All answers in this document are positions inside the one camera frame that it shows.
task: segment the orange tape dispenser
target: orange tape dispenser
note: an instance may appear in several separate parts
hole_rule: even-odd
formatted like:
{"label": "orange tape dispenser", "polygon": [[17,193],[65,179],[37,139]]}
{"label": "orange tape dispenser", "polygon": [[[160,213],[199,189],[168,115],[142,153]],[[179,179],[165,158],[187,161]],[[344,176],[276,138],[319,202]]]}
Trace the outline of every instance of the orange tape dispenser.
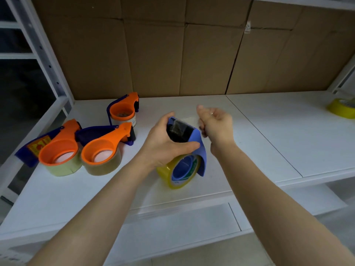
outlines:
{"label": "orange tape dispenser", "polygon": [[121,125],[131,122],[132,127],[136,125],[136,112],[139,110],[138,93],[129,93],[109,104],[107,115],[110,125]]}
{"label": "orange tape dispenser", "polygon": [[38,160],[55,176],[75,173],[81,166],[75,132],[80,129],[76,120],[63,124],[63,129],[39,152]]}
{"label": "orange tape dispenser", "polygon": [[81,152],[81,159],[91,175],[104,175],[115,170],[121,163],[120,141],[127,141],[131,135],[132,123],[125,122],[112,132],[87,143]]}

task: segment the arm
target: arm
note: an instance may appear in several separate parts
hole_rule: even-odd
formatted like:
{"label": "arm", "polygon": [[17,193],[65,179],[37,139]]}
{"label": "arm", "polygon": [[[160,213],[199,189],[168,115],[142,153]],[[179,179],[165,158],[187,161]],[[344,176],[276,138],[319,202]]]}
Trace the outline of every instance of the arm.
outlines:
{"label": "arm", "polygon": [[355,257],[324,225],[271,182],[236,145],[232,117],[197,107],[200,128],[244,213],[276,265],[355,265]]}
{"label": "arm", "polygon": [[173,115],[169,113],[159,120],[137,155],[33,257],[29,266],[104,264],[139,184],[156,166],[200,146],[197,142],[170,140],[166,124]]}

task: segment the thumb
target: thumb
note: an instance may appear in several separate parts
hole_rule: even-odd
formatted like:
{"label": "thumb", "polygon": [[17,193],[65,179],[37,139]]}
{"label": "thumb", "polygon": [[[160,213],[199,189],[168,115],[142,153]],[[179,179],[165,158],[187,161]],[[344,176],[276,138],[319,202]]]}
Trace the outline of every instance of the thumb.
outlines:
{"label": "thumb", "polygon": [[204,123],[208,122],[209,119],[213,118],[209,109],[204,108],[203,105],[198,105],[196,111],[198,116]]}
{"label": "thumb", "polygon": [[175,143],[176,154],[178,156],[189,154],[200,147],[199,142]]}

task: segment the tile floor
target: tile floor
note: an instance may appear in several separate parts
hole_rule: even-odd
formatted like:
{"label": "tile floor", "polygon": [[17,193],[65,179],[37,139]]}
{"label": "tile floor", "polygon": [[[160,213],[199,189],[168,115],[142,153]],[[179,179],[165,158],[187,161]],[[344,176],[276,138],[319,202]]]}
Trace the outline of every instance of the tile floor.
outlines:
{"label": "tile floor", "polygon": [[254,233],[125,266],[272,266]]}

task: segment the red and yellow label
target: red and yellow label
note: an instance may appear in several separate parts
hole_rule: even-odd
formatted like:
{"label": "red and yellow label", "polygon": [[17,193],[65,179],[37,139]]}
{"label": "red and yellow label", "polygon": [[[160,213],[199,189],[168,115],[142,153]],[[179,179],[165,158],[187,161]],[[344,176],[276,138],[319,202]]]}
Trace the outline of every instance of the red and yellow label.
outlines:
{"label": "red and yellow label", "polygon": [[36,156],[38,157],[39,152],[45,145],[49,144],[52,139],[46,135],[42,138],[39,138],[36,141],[33,141],[31,144],[27,145],[27,148]]}

